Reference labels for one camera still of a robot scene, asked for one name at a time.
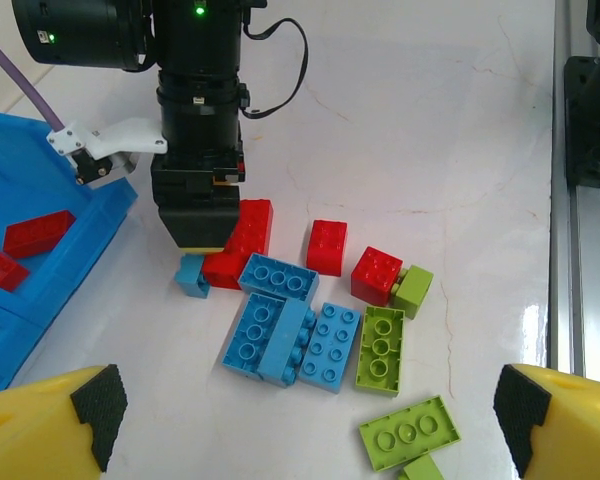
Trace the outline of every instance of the stacked lego bricks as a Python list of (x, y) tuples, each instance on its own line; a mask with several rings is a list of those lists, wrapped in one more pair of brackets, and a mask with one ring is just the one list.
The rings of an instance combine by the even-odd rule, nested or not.
[[(320, 275), (343, 274), (347, 224), (315, 220), (300, 266), (268, 256), (272, 222), (269, 200), (243, 200), (224, 250), (185, 255), (175, 276), (192, 297), (207, 298), (211, 287), (248, 295), (223, 365), (282, 388), (300, 380), (339, 393), (359, 335), (355, 387), (398, 395), (404, 330), (433, 274), (368, 247), (351, 272), (351, 295), (369, 304), (365, 311), (328, 302), (314, 310)], [(410, 480), (442, 478), (428, 453), (460, 438), (440, 397), (365, 423), (360, 434), (374, 470), (408, 463), (400, 478)]]

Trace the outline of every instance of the metal rail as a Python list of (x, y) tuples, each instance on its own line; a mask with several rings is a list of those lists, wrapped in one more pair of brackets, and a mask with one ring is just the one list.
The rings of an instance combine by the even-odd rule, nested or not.
[(562, 69), (599, 55), (586, 31), (587, 2), (557, 0), (551, 185), (549, 367), (600, 381), (600, 190), (568, 187)]

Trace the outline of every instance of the black cable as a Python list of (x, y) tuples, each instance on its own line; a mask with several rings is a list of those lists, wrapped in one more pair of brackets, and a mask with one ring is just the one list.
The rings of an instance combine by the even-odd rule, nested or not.
[(304, 77), (307, 74), (307, 67), (309, 65), (309, 42), (307, 41), (307, 35), (304, 33), (304, 30), (302, 29), (300, 24), (297, 21), (295, 21), (293, 18), (283, 18), (282, 20), (271, 25), (264, 32), (258, 33), (258, 34), (252, 34), (251, 32), (249, 32), (249, 20), (250, 20), (250, 15), (247, 14), (247, 16), (245, 18), (243, 30), (244, 30), (244, 34), (247, 37), (249, 37), (251, 40), (266, 40), (271, 35), (273, 35), (275, 33), (275, 31), (278, 29), (278, 27), (280, 27), (280, 25), (282, 25), (283, 23), (292, 23), (298, 29), (298, 31), (300, 32), (300, 35), (302, 35), (302, 41), (304, 42), (304, 55), (302, 57), (302, 64), (300, 66), (300, 76), (298, 77), (298, 83), (296, 84), (296, 88), (293, 90), (293, 93), (291, 94), (291, 96), (284, 103), (281, 103), (277, 107), (270, 108), (269, 110), (265, 110), (264, 112), (261, 112), (259, 110), (253, 110), (251, 112), (247, 112), (247, 110), (245, 108), (242, 108), (242, 113), (244, 114), (245, 117), (252, 119), (252, 120), (259, 120), (261, 118), (268, 117), (272, 113), (275, 113), (278, 110), (280, 110), (282, 107), (286, 106), (289, 102), (291, 102), (291, 100), (293, 100), (293, 97), (296, 96), (296, 94), (298, 93), (298, 90), (300, 90), (300, 87), (302, 86), (302, 82), (304, 81)]

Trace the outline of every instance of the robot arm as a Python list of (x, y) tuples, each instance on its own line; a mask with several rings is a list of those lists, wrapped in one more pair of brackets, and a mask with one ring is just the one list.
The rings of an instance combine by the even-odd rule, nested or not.
[(255, 40), (285, 22), (300, 29), (305, 57), (295, 95), (308, 62), (298, 23), (283, 19), (250, 34), (251, 9), (265, 8), (266, 0), (12, 3), (24, 43), (40, 63), (131, 72), (158, 64), (161, 122), (131, 119), (99, 133), (72, 124), (52, 133), (49, 143), (70, 157), (85, 184), (119, 166), (117, 152), (154, 154), (153, 197), (176, 244), (186, 251), (222, 249), (239, 217), (235, 184), (246, 176), (239, 113), (258, 119), (280, 108), (246, 110), (249, 92), (238, 78), (242, 27)]

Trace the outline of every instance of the blue lego brick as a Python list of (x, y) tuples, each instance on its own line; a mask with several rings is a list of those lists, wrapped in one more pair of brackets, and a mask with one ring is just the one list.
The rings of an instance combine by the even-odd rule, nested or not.
[[(96, 190), (77, 185), (67, 161), (47, 144), (50, 130), (36, 120), (0, 114), (0, 250), (11, 224), (61, 210), (76, 218), (51, 252), (20, 261), (31, 274), (13, 293), (0, 289), (0, 310), (38, 327), (40, 335), (82, 283), (136, 199), (126, 180)], [(25, 359), (32, 348), (26, 349)], [(12, 378), (5, 377), (0, 385)]]
[(9, 385), (42, 334), (42, 328), (0, 309), (0, 390)]
[(293, 385), (315, 324), (316, 314), (306, 303), (286, 300), (258, 365), (258, 375), (279, 387)]
[(311, 303), (318, 282), (318, 273), (313, 270), (254, 253), (249, 258), (238, 283), (245, 292), (258, 292)]
[(284, 300), (252, 293), (242, 312), (222, 364), (236, 373), (262, 380), (260, 359), (284, 308)]
[(300, 366), (298, 379), (339, 393), (358, 325), (359, 312), (325, 303)]
[(202, 274), (204, 255), (185, 255), (180, 260), (180, 270), (176, 273), (175, 281), (190, 297), (207, 298), (209, 282)]

